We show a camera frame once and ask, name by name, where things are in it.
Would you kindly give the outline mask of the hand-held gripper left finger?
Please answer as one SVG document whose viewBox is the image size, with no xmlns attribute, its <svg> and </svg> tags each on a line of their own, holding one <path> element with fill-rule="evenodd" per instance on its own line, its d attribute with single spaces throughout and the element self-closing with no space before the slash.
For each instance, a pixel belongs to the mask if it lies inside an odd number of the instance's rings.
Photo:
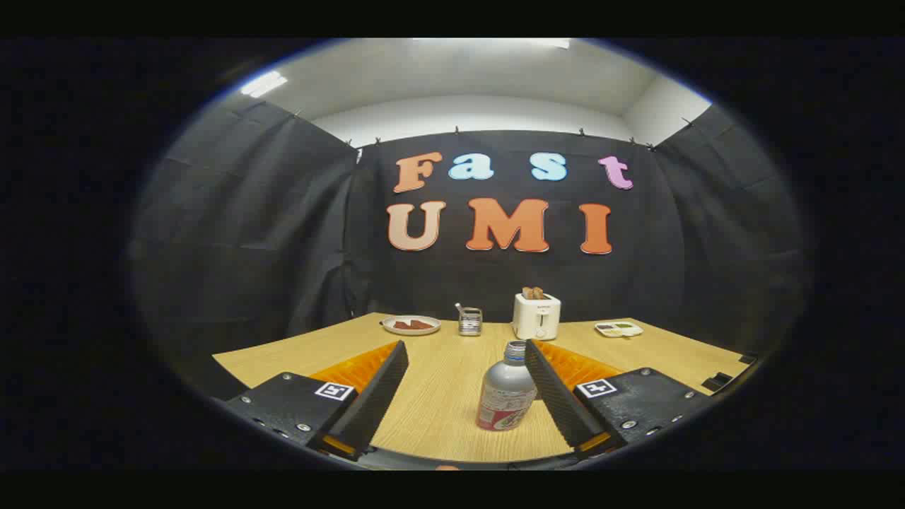
<svg viewBox="0 0 905 509">
<path fill-rule="evenodd" d="M 355 462 L 371 448 L 408 366 L 404 342 L 395 341 L 319 373 L 280 373 L 224 406 L 296 447 Z"/>
</svg>

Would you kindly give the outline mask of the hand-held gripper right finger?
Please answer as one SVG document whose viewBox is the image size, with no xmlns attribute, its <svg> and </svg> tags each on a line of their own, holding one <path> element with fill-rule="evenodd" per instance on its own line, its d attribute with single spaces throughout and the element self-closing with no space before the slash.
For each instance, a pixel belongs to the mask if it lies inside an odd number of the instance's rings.
<svg viewBox="0 0 905 509">
<path fill-rule="evenodd" d="M 655 368 L 617 373 L 601 361 L 530 339 L 525 364 L 575 454 L 609 453 L 711 408 L 711 397 Z"/>
</svg>

